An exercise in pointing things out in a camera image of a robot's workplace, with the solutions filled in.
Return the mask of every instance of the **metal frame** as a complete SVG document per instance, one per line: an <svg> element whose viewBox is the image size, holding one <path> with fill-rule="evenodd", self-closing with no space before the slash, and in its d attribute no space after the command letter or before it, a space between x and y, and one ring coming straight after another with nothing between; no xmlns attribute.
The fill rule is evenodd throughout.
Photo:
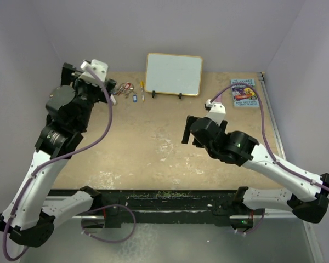
<svg viewBox="0 0 329 263"><path fill-rule="evenodd" d="M238 190L97 190L103 204L121 204L132 210L138 223L148 224L214 224L231 226L230 216L249 216L252 210L244 206ZM49 196L66 198L76 190L51 190ZM108 208L107 228L132 223L129 213L118 207ZM263 209L254 210L262 215ZM93 215L103 215L102 211Z"/></svg>
<svg viewBox="0 0 329 263"><path fill-rule="evenodd" d="M265 101L266 101L268 111L269 111L270 121L271 121L273 129L274 129L274 136L275 136L275 141L276 141L276 144L277 144L278 154L279 154L280 157L282 157L283 159L286 160L285 151L284 151L284 148L283 148L283 144L281 142L279 130L278 130L275 118L274 118L272 106L270 104L267 89L266 89L266 86L265 86L265 83L264 83L264 73L259 72L259 73L257 73L257 76L258 76L258 80L259 80L259 82L261 84L261 87L262 87L262 92L263 92L263 95L265 97ZM317 262L317 263L318 262L319 263L324 262L323 254L321 252L321 248L320 248L319 243L317 241L317 236L315 234L313 225L308 223L308 222L305 222L305 221L303 222L303 225L304 225L304 228L305 228L305 232L307 234L307 240L308 240L308 243L309 243L310 248L311 248L311 252L312 252L312 255L313 255L314 262Z"/></svg>

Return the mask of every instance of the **yellow object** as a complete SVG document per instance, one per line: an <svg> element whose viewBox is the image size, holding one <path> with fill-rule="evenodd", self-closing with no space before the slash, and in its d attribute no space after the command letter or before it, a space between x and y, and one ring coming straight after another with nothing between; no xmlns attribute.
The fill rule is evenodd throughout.
<svg viewBox="0 0 329 263"><path fill-rule="evenodd" d="M255 93L253 92L253 90L251 88L245 88L245 89L243 89L243 92L245 93L245 95L251 94L251 96L255 96Z"/></svg>
<svg viewBox="0 0 329 263"><path fill-rule="evenodd" d="M141 87L141 99L145 101L145 96L144 96L144 82L140 81L140 87Z"/></svg>

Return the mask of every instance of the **wire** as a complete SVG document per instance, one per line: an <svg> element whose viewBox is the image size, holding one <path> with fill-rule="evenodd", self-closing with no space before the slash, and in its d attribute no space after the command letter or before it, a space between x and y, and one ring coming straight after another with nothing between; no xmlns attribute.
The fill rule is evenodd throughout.
<svg viewBox="0 0 329 263"><path fill-rule="evenodd" d="M261 216L260 220L258 221L258 223L253 228L251 228L249 231L246 231L246 232L245 231L244 232L241 232L241 231L237 231L236 230L235 233L242 234L243 236L253 233L262 224L262 221L264 219L264 215L265 215L265 209L262 212L262 216Z"/></svg>
<svg viewBox="0 0 329 263"><path fill-rule="evenodd" d="M20 191L20 193L18 194L17 196L17 199L16 201L14 202L14 205L12 207L12 210L10 212L10 218L8 219L6 225L5 225L5 229L4 229L4 236L3 236L3 242L2 242L2 250L3 250L3 253L4 253L4 256L5 258L8 260L8 261L15 261L19 258L21 258L28 250L28 247L25 247L22 251L21 254L19 254L17 257L15 258L12 258L8 252L7 252L7 235L8 235L8 232L9 232L9 229L10 229L10 226L11 226L11 223L13 221L13 219L15 218L16 216L16 212L17 212L17 209L18 209L18 206L24 196L24 194L26 193L27 189L29 188L30 184L32 183L33 181L33 178L35 178L37 175L38 175L38 172L41 171L41 169L43 169L44 167L54 163L54 162L57 162L59 160L62 160L62 159L67 159L69 157L71 157L72 155L75 155L77 153L80 153L80 152L83 152L93 146L95 146L96 144L98 144L99 142L102 141L102 139L104 137L106 137L107 133L109 132L110 128L111 128L111 124L112 124L112 101L110 99L110 96L106 90L106 87L105 85L103 84L103 82L100 80L100 78L93 72L93 70L87 66L86 67L86 71L88 73L90 73L95 79L96 81L98 82L100 88L102 89L105 97L106 97L106 101L107 101L107 105L108 105L108 108L109 108L109 121L107 123L107 126L106 126L106 129L104 131L104 133L100 136L100 138L98 138L96 141L94 141L93 143L83 147L83 148L80 148L78 150L75 150L73 152L70 152L70 153L67 153L65 155L61 155L57 158L54 158L54 159L51 159L51 160L48 160L47 162L37 166L37 168L32 172L31 174L31 177L26 181L26 183L24 184L24 186L22 187L22 190Z"/></svg>
<svg viewBox="0 0 329 263"><path fill-rule="evenodd" d="M262 115L262 116L261 116L261 117L262 117L262 121L261 121L261 125L262 125L262 137L263 137L263 141L264 141L265 147L266 147L266 149L267 149L267 152L268 152L269 156L272 158L272 160L273 160L273 161L274 161L279 167L281 167L284 171L287 171L288 173L290 173L290 174L292 174L292 175L295 175L295 176L297 176L297 177L299 177L299 178L301 178L301 179L303 179L303 180L305 180L305 181L311 183L312 185L316 185L316 186L318 186L318 187L320 187L320 188L322 188L322 189L324 189L324 190L326 190L326 191L329 192L329 187L324 186L324 185L322 185L322 184L320 184L320 183L318 183L318 182L314 182L314 181L312 181L312 179L310 179L310 178L308 178L308 177L306 177L306 176L304 176L304 175L302 175L302 174L299 174L299 173L297 173L297 172L295 172L295 171L293 171L293 170L287 168L286 166L284 166L283 164L281 164L281 163L276 159L276 157L275 157L274 154L273 154L273 151L271 150L271 148L270 148L270 146L269 146L269 143L268 143L267 138L266 138L266 135L265 135L264 110L263 110L262 99L260 98L260 96L258 95L257 90L256 90L253 86L251 86L251 85L249 85L249 84L246 84L246 83L242 83L242 82L238 82L238 83L231 84L231 85L225 87L224 89L222 89L222 90L221 90L216 96L214 96L214 97L212 98L212 100L211 100L210 102L212 103L212 102L213 102L213 101L214 101L219 95L221 95L223 92L225 92L225 91L228 90L229 88L231 88L231 87L233 87L233 86L236 86L236 85L242 85L242 86L245 86L245 87L251 88L251 89L253 90L253 92L255 92L255 94L256 94L256 97L257 97L258 102L259 102L259 105L260 105L261 115Z"/></svg>
<svg viewBox="0 0 329 263"><path fill-rule="evenodd" d="M115 241L113 241L113 240L107 240L107 239L103 239L103 238L100 238L100 237L97 237L97 236L94 236L94 235L90 234L89 232L87 232L85 230L83 224L81 224L81 227L82 227L82 230L83 230L82 233L84 233L87 236L92 237L92 238L94 238L94 239L96 239L98 241L101 241L101 242L104 242L104 243L109 243L109 244L118 244L118 243L122 243L122 242L130 239L130 237L133 235L133 233L135 231L135 228L137 226L137 221L135 219L134 213L128 207L125 207L124 205L121 205L121 204L111 204L111 205L106 205L104 207L96 208L94 210L87 211L87 213L93 213L93 212L104 210L104 209L111 208L111 207L121 207L121 208L124 208L125 210L127 210L131 214L131 216L133 218L133 228L132 228L132 231L131 231L131 233L129 235L127 235L125 238L122 238L120 240L115 240Z"/></svg>

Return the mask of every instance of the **white wall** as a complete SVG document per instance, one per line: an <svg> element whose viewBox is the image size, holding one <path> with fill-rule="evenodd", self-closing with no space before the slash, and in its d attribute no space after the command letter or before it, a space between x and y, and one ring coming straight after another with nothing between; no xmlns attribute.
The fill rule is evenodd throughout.
<svg viewBox="0 0 329 263"><path fill-rule="evenodd" d="M31 5L0 1L0 212L27 172L60 66Z"/></svg>
<svg viewBox="0 0 329 263"><path fill-rule="evenodd" d="M265 71L304 0L35 0L64 61L144 71L148 52L199 55L206 71Z"/></svg>
<svg viewBox="0 0 329 263"><path fill-rule="evenodd" d="M287 158L329 173L329 0L306 0L266 71ZM315 225L329 263L329 210Z"/></svg>

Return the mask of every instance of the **beige speckled surface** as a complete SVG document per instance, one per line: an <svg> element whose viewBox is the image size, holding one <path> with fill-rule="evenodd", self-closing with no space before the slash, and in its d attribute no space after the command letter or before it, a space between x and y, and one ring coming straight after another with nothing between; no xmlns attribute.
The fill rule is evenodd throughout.
<svg viewBox="0 0 329 263"><path fill-rule="evenodd" d="M186 116L206 115L203 108L206 100L229 85L231 78L254 78L263 96L255 73L204 73L198 97L185 96L179 100L177 96L161 94L152 99L151 94L146 93L142 102L139 83L144 76L143 72L108 74L119 83L134 83L138 102L134 103L131 96L116 97L118 103L113 107L114 118L108 136L94 148L72 157L54 188L85 185L96 189L279 188L262 175L213 160L204 149L180 143ZM234 108L231 91L223 94L223 105L228 131L241 130L262 141L259 108ZM107 118L107 106L96 104L80 147L103 133ZM265 118L267 138L277 153L268 112Z"/></svg>

